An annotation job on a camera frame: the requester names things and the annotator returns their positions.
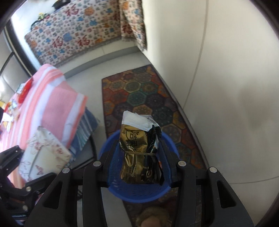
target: floor mat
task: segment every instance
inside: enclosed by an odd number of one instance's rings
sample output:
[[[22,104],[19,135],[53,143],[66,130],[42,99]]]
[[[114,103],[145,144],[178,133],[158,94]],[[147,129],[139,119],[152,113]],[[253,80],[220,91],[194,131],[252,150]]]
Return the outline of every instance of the floor mat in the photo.
[[[102,79],[103,107],[107,137],[120,129],[123,112],[152,115],[163,132],[175,143],[180,159],[194,167],[205,169],[200,151],[190,133],[176,102],[171,98],[160,77],[151,65],[118,73]],[[197,187],[196,224],[200,226],[200,188]],[[161,206],[173,219],[177,189],[163,197],[144,204],[123,202],[133,226],[137,216],[149,206]]]

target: blue basket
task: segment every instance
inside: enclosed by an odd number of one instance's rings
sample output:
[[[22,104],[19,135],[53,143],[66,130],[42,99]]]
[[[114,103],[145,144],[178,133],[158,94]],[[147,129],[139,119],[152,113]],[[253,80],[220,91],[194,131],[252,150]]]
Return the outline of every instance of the blue basket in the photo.
[[[113,141],[118,140],[120,136],[120,131],[116,131],[112,134],[105,144],[103,145],[99,158],[105,151],[109,151]],[[175,152],[178,156],[178,151],[175,144],[171,138],[162,132],[162,140],[165,141],[171,152]],[[109,191],[116,197],[132,203],[145,203],[156,200],[166,194],[169,190],[168,181],[165,180],[164,184],[160,186],[159,184],[150,185],[137,185],[137,184],[127,184],[120,178],[120,171],[122,168],[124,152],[121,150],[120,146],[117,146],[112,161],[110,165],[108,182],[110,184]]]

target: crumpled wrapper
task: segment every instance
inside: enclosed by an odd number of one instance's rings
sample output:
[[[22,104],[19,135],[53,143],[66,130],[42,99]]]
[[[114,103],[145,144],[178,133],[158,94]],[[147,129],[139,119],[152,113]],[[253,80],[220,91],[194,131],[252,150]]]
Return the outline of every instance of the crumpled wrapper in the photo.
[[[121,179],[130,184],[163,184],[164,177],[156,152],[162,131],[150,115],[125,111],[120,130],[124,150]]]

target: curved seam line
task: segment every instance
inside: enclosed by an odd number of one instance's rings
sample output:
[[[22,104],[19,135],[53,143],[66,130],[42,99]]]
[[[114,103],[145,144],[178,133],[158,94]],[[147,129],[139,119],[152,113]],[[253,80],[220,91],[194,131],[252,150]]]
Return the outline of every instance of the curved seam line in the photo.
[[[188,91],[188,94],[187,94],[187,97],[186,97],[186,100],[184,102],[184,105],[183,105],[183,110],[186,106],[186,102],[189,98],[189,95],[190,95],[190,92],[192,90],[192,87],[193,87],[193,83],[194,83],[194,80],[195,80],[195,77],[196,77],[196,74],[197,74],[197,71],[198,71],[198,67],[199,67],[199,62],[201,60],[201,54],[203,52],[203,45],[204,45],[204,42],[205,42],[205,35],[206,35],[206,28],[207,28],[207,20],[208,20],[208,0],[206,0],[206,6],[205,6],[205,24],[204,24],[204,28],[203,28],[203,38],[202,38],[202,41],[201,41],[201,49],[199,51],[199,57],[198,57],[198,62],[197,62],[197,66],[195,68],[195,72],[194,72],[194,75],[193,75],[193,79],[192,79],[192,82],[191,82],[191,85],[190,85],[190,88],[189,88],[189,91]]]
[[[278,178],[278,177],[279,177],[279,176],[277,176],[277,177],[272,177],[272,178],[265,179],[265,180],[260,180],[260,181],[251,181],[251,182],[244,182],[244,183],[229,183],[229,184],[230,184],[230,185],[250,184],[250,183],[257,183],[257,182],[269,181],[269,180],[272,180],[272,179],[275,179],[275,178]]]

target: silver bolt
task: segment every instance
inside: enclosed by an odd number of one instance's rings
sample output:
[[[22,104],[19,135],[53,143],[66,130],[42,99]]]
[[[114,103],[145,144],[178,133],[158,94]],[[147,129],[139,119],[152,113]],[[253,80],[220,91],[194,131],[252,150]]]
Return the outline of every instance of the silver bolt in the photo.
[[[93,163],[93,166],[100,166],[101,165],[101,162],[100,161],[95,161],[94,163]]]
[[[28,206],[24,205],[24,206],[22,207],[22,209],[23,209],[24,211],[28,211]]]
[[[178,165],[180,165],[180,166],[186,166],[186,162],[184,162],[184,161],[179,161],[179,162],[178,162]]]
[[[214,172],[217,172],[217,169],[215,167],[210,167],[209,171],[214,173]]]
[[[70,168],[68,168],[68,167],[66,167],[62,170],[62,173],[68,173],[68,172],[70,172]]]

